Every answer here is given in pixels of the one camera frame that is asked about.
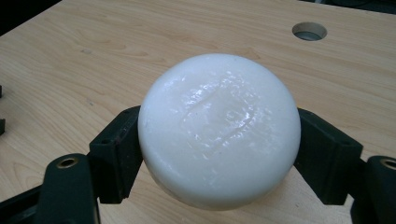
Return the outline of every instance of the table hole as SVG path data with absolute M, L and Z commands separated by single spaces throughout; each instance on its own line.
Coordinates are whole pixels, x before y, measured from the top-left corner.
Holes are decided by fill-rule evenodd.
M 306 41 L 321 40 L 327 34 L 324 26 L 311 21 L 298 23 L 293 26 L 291 31 L 295 36 Z

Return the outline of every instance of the wooden table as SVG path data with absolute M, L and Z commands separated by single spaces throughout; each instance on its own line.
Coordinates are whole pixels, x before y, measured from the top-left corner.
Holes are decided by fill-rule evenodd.
M 223 52 L 268 67 L 299 107 L 365 148 L 396 158 L 396 17 L 295 0 L 63 0 L 0 37 L 0 201 L 42 182 L 45 167 L 88 144 L 154 80 L 193 55 Z M 303 41 L 291 29 L 327 29 Z M 350 223 L 292 168 L 266 198 L 227 212 L 188 207 L 143 164 L 131 197 L 100 205 L 103 223 Z

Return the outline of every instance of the white cheese wheel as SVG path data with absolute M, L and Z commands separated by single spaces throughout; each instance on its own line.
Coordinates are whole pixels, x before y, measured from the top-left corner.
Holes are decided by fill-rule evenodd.
M 139 113 L 139 142 L 156 182 L 189 205 L 227 210 L 276 186 L 300 145 L 290 92 L 235 55 L 189 58 L 160 76 Z

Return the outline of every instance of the textured white surface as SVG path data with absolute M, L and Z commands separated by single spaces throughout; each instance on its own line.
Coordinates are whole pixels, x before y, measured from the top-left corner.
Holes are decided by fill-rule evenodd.
M 158 78 L 138 131 L 156 182 L 183 203 L 213 210 L 251 203 L 279 183 L 301 132 L 283 83 L 227 54 L 190 58 Z

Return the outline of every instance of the round hole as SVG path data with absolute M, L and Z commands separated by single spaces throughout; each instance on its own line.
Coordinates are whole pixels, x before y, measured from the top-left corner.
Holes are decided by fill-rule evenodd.
M 57 167 L 59 169 L 66 169 L 66 168 L 69 168 L 69 167 L 72 167 L 72 166 L 76 165 L 77 163 L 78 163 L 78 159 L 77 158 L 74 158 L 74 157 L 66 158 L 66 159 L 60 161 L 57 164 Z
M 296 24 L 291 31 L 295 36 L 306 41 L 321 40 L 327 34 L 324 26 L 310 21 Z
M 384 166 L 388 167 L 389 169 L 396 170 L 396 161 L 392 161 L 389 159 L 382 159 L 381 163 Z

